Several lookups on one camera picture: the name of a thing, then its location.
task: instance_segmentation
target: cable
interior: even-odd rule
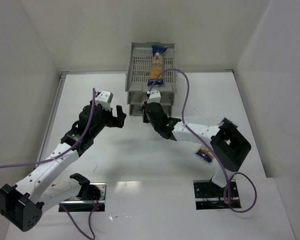
[[[78,226],[78,224],[76,223],[76,221],[74,220],[74,218],[71,216],[70,212],[68,211],[68,209],[63,205],[63,204],[59,204],[59,206],[66,212],[66,214],[68,214],[70,220],[72,221],[73,225],[75,226],[75,228],[83,235],[85,236],[87,239],[89,240],[95,240],[96,239],[96,235],[95,232],[93,231],[92,227],[91,227],[91,215],[92,213],[102,205],[103,203],[97,204],[89,213],[89,218],[88,218],[88,224],[89,224],[89,229],[92,233],[93,237],[88,236],[84,231],[82,231],[80,229],[80,227]]]
[[[94,99],[96,97],[96,90],[95,88],[92,89],[92,103],[94,103]],[[58,158],[61,158],[63,155],[67,154],[68,152],[70,152],[71,150],[75,149],[76,146],[81,142],[81,140],[85,137],[91,120],[92,120],[92,116],[94,114],[94,109],[95,109],[95,104],[91,104],[91,110],[90,110],[90,115],[89,115],[89,119],[88,122],[85,126],[85,129],[82,133],[82,135],[78,138],[78,140],[67,150],[65,150],[63,153],[59,154],[58,156],[56,156],[55,158],[50,158],[47,160],[43,160],[43,161],[39,161],[39,162],[29,162],[29,163],[18,163],[18,164],[8,164],[8,165],[0,165],[0,169],[6,169],[6,168],[14,168],[14,167],[27,167],[27,166],[33,166],[33,165],[40,165],[40,164],[45,164],[45,163],[49,163],[51,161],[54,161]]]
[[[181,120],[182,120],[182,123],[184,124],[184,126],[189,130],[189,132],[191,132],[197,139],[199,139],[200,142],[203,143],[203,145],[205,145],[208,150],[214,155],[215,159],[217,160],[217,162],[219,163],[221,169],[222,169],[222,172],[224,174],[224,177],[225,177],[225,180],[226,180],[226,186],[224,188],[224,191],[223,191],[223,199],[224,199],[224,202],[226,204],[229,205],[229,208],[236,212],[236,213],[246,213],[248,211],[250,211],[256,204],[257,202],[257,198],[258,198],[258,194],[257,194],[257,189],[256,189],[256,186],[254,185],[254,183],[251,181],[251,179],[245,175],[244,173],[242,172],[236,172],[234,173],[230,179],[228,178],[228,175],[227,175],[227,172],[226,172],[226,169],[224,167],[224,165],[222,164],[221,160],[219,159],[219,157],[216,155],[216,153],[214,152],[214,150],[212,149],[212,147],[210,147],[199,135],[197,135],[186,123],[185,121],[185,109],[186,109],[186,104],[187,104],[187,101],[188,101],[188,97],[189,97],[189,90],[190,90],[190,84],[189,84],[189,79],[187,77],[187,75],[179,70],[179,69],[176,69],[176,68],[170,68],[170,69],[166,69],[164,71],[162,71],[160,74],[158,74],[158,76],[156,76],[155,80],[153,81],[152,85],[150,86],[149,88],[149,91],[148,92],[151,92],[152,88],[155,86],[156,82],[158,81],[158,78],[164,74],[165,72],[168,72],[168,71],[175,71],[175,72],[179,72],[181,73],[184,77],[185,77],[185,80],[186,80],[186,85],[187,85],[187,89],[186,89],[186,95],[185,95],[185,100],[184,100],[184,103],[183,103],[183,107],[182,107],[182,112],[181,112]],[[242,210],[242,211],[239,211],[239,210],[236,210],[236,209],[233,209],[231,207],[231,203],[232,203],[232,200],[231,200],[231,197],[227,197],[227,196],[232,196],[232,193],[231,193],[231,187],[230,187],[230,182],[231,180],[234,178],[235,175],[242,175],[244,176],[252,185],[253,187],[253,190],[254,190],[254,201],[252,203],[252,205],[245,209],[245,210]]]

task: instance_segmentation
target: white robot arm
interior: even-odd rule
[[[83,108],[79,120],[72,125],[71,130],[64,135],[61,143],[47,158],[52,161],[38,165],[33,172],[14,186],[5,184],[0,189],[0,213],[23,232],[32,229],[44,212],[63,200],[74,196],[85,199],[91,191],[97,194],[95,197],[100,197],[100,190],[90,185],[90,181],[78,173],[72,174],[61,183],[52,184],[52,182],[82,156],[104,127],[124,126],[127,115],[123,113],[122,107],[117,105],[117,117],[113,116],[110,106],[112,96],[109,91],[98,92],[95,96],[91,122],[83,137],[81,136],[88,125],[92,102]],[[71,147],[72,150],[57,157]]]
[[[225,172],[230,178],[238,172],[241,164],[248,155],[251,145],[230,122],[223,125],[199,125],[193,123],[183,123],[179,118],[168,117],[160,105],[160,92],[153,90],[148,92],[148,101],[143,108],[143,122],[151,123],[154,130],[163,138],[174,141],[189,141],[202,144],[202,142],[192,134],[187,128],[190,127],[200,136],[219,156]],[[225,175],[218,167],[211,181],[221,188],[227,184]]]

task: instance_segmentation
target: white wall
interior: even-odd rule
[[[269,0],[20,0],[59,70],[125,70],[131,43],[182,69],[233,69]]]
[[[0,0],[0,165],[36,161],[58,80],[20,2]],[[0,187],[30,169],[0,170]],[[0,240],[8,226],[0,215]]]
[[[268,177],[300,240],[300,0],[272,0],[235,78]]]

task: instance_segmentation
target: blue and orange package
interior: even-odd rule
[[[156,77],[164,70],[164,52],[168,49],[167,46],[152,46],[152,62],[151,71],[148,80],[148,86],[151,86]],[[162,86],[164,84],[164,76],[159,76],[154,85]]]

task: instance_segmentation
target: white panel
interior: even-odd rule
[[[19,1],[0,0],[0,165],[36,161],[58,78]],[[0,170],[0,188],[28,170]],[[0,240],[8,225],[0,215]]]
[[[252,145],[241,170],[252,178],[264,178],[261,160],[248,123],[232,72],[188,73],[190,98],[185,110],[187,122],[217,125],[224,117],[234,121]],[[186,94],[186,81],[178,75],[174,116],[180,117]],[[45,159],[60,139],[78,120],[83,107],[92,98],[92,88],[113,93],[112,107],[129,110],[125,92],[125,74],[67,75],[56,112],[51,136],[45,146]],[[216,162],[204,163],[195,156],[199,145],[162,138],[150,124],[138,116],[127,116],[124,127],[105,128],[84,155],[59,177],[80,173],[93,182],[159,179],[208,180],[216,170]]]
[[[20,0],[59,70],[125,70],[131,42],[183,69],[233,69],[269,0]]]
[[[300,240],[300,0],[272,0],[235,78],[265,171]]]
[[[258,202],[248,213],[229,209],[196,210],[191,180],[108,182],[105,212],[95,212],[91,225],[99,240],[293,240],[274,179],[256,181]],[[253,191],[238,181],[241,202],[248,207]],[[88,212],[73,212],[89,233]],[[11,225],[6,240],[84,240],[58,207],[47,211],[28,232]]]

